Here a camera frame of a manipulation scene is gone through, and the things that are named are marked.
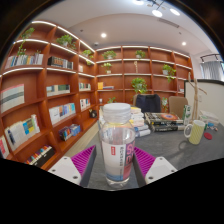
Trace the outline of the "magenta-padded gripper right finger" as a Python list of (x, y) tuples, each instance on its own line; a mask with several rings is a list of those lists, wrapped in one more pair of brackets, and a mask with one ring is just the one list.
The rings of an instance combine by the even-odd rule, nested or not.
[(133, 165), (139, 187), (143, 187), (177, 171), (164, 157), (154, 157), (137, 147), (134, 148)]

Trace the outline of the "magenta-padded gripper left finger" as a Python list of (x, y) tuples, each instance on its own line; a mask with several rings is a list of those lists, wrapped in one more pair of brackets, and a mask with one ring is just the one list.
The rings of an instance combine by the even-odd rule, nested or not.
[(96, 157), (93, 145), (72, 157), (63, 156), (49, 172), (81, 187), (87, 187)]

